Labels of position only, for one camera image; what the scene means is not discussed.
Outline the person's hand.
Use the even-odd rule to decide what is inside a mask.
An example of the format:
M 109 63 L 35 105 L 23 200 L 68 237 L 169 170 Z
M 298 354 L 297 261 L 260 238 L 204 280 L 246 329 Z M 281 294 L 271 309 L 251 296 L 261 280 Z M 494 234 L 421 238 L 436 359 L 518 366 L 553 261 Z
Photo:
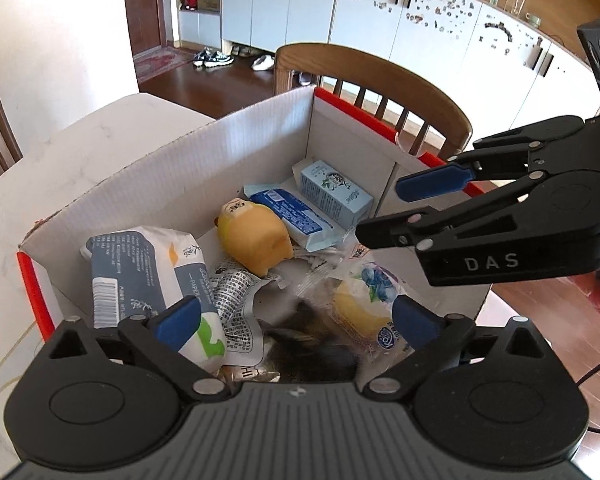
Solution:
M 568 281 L 588 298 L 588 301 L 600 314 L 600 278 L 596 278 L 594 273 L 588 273 L 570 276 Z

